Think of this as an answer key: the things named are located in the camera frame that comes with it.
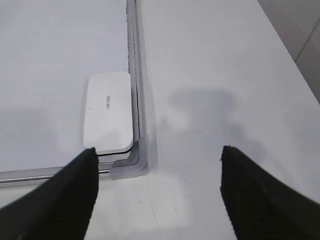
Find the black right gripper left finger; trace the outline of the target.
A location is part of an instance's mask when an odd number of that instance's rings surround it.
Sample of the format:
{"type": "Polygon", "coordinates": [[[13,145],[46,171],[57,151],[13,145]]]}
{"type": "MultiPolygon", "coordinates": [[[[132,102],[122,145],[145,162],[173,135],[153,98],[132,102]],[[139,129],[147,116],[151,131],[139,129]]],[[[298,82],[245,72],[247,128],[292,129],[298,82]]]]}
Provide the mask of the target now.
{"type": "Polygon", "coordinates": [[[0,209],[0,238],[83,240],[98,191],[98,156],[95,148],[88,148],[49,180],[0,209]]]}

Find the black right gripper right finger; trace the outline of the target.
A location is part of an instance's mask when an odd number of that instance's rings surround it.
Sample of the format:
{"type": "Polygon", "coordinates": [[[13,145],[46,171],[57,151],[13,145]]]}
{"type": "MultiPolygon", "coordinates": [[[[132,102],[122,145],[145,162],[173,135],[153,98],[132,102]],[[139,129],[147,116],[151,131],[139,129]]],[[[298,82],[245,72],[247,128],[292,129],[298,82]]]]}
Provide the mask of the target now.
{"type": "Polygon", "coordinates": [[[220,192],[238,240],[318,240],[320,205],[269,174],[238,148],[221,154],[220,192]]]}

